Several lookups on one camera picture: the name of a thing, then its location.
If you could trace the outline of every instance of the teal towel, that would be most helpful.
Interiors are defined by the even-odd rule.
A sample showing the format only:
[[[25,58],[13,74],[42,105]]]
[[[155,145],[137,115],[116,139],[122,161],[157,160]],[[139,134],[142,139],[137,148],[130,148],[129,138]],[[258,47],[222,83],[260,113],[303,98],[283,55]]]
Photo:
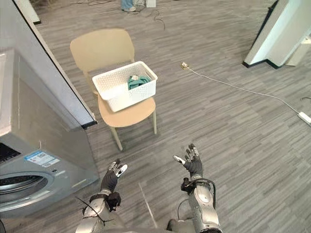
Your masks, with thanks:
[[[145,83],[148,83],[150,81],[151,81],[151,79],[148,76],[139,76],[138,77],[137,75],[133,75],[127,81],[128,89],[131,90],[135,87],[138,87],[138,86],[143,85]]]

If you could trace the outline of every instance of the gray carpet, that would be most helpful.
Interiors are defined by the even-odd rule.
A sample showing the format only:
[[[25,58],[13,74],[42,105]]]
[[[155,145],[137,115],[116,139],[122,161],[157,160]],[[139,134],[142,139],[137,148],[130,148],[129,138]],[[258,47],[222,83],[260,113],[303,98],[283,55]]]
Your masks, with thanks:
[[[127,226],[152,227],[138,182],[158,225],[177,218],[186,198],[180,184],[187,172],[173,161],[184,146],[197,145],[205,176],[215,181],[217,213],[225,233],[311,232],[311,128],[274,99],[212,83],[181,70],[187,62],[197,72],[243,88],[284,98],[311,115],[311,53],[296,67],[275,70],[267,64],[241,65],[274,1],[158,0],[163,24],[120,10],[120,2],[87,6],[55,1],[37,6],[37,28],[99,124],[87,130],[101,176],[108,163],[121,158],[129,169],[116,191],[118,213]],[[74,38],[102,28],[121,27],[131,35],[136,60],[159,77],[155,95],[158,135],[152,119],[118,129],[120,152],[100,118],[96,101],[69,50]],[[98,190],[91,185],[76,195],[87,200]],[[9,233],[72,233],[83,205],[73,196],[39,213],[5,219]]]

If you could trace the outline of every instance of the power cable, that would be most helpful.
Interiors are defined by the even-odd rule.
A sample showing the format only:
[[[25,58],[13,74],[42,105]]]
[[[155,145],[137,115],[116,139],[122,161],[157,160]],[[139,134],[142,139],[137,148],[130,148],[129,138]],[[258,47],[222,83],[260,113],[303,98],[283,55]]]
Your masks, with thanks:
[[[296,109],[294,109],[291,105],[289,105],[286,101],[282,100],[282,99],[279,98],[279,97],[272,96],[272,95],[266,95],[266,94],[262,94],[262,93],[255,92],[255,91],[250,91],[250,90],[247,90],[247,89],[244,89],[244,88],[240,88],[240,87],[237,87],[237,86],[234,86],[234,85],[231,85],[231,84],[228,84],[228,83],[225,83],[225,82],[216,80],[216,79],[212,79],[212,78],[210,78],[210,77],[208,77],[208,76],[205,76],[205,75],[202,75],[202,74],[199,74],[199,73],[193,71],[192,69],[189,68],[189,66],[186,66],[185,68],[187,68],[188,70],[190,70],[190,71],[193,72],[194,74],[196,74],[196,75],[198,75],[198,76],[201,76],[201,77],[204,77],[204,78],[207,78],[207,79],[209,79],[209,80],[212,80],[212,81],[215,81],[215,82],[218,82],[218,83],[222,83],[222,84],[231,86],[231,87],[233,87],[233,88],[236,88],[236,89],[239,89],[239,90],[242,90],[242,91],[247,91],[247,92],[250,92],[250,93],[253,93],[253,94],[256,94],[256,95],[267,96],[267,97],[271,97],[271,98],[277,99],[277,100],[283,102],[284,104],[286,104],[286,105],[287,105],[290,109],[292,109],[294,112],[296,112],[297,114],[299,114],[299,112],[298,112]]]
[[[309,98],[309,97],[302,97],[302,98],[301,98],[301,100],[306,100],[306,99],[311,100],[311,98]]]
[[[75,4],[87,4],[88,6],[95,6],[100,4],[106,4],[115,0],[80,0],[75,2]]]
[[[129,15],[138,15],[143,9],[141,9],[139,12],[134,11],[134,12],[128,12]],[[155,16],[154,16],[154,21],[155,22],[161,22],[163,24],[163,30],[165,31],[166,27],[165,27],[165,22],[164,20],[157,18],[158,16],[160,16],[160,12],[158,10],[153,10],[149,15],[144,16],[145,18],[150,17],[153,13],[155,12]]]

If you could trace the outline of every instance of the white wall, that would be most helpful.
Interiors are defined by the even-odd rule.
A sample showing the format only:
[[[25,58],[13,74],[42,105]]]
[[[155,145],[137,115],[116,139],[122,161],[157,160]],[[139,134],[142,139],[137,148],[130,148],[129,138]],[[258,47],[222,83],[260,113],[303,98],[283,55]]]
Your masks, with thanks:
[[[311,0],[279,0],[245,62],[285,63],[311,28]]]
[[[268,54],[268,59],[274,61],[277,66],[284,64],[299,44],[311,33],[311,0],[295,0],[294,4],[299,4],[297,10]]]
[[[16,49],[47,88],[81,125],[92,122],[94,117],[91,111],[63,70],[59,68],[62,72],[60,73],[55,67],[47,55],[50,54],[54,59],[51,51],[47,47],[45,50],[42,48],[12,1],[0,0],[0,50]]]
[[[15,2],[20,8],[21,12],[29,17],[31,22],[40,22],[40,19],[29,0],[15,0]]]

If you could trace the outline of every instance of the label sticker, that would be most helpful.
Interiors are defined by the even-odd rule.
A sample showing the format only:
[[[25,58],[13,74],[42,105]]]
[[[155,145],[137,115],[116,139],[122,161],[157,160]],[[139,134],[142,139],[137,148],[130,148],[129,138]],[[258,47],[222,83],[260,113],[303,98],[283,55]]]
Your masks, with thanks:
[[[53,156],[45,152],[42,152],[40,150],[32,153],[31,155],[26,156],[25,160],[38,164],[43,167],[49,167],[60,161],[59,159],[56,159]]]

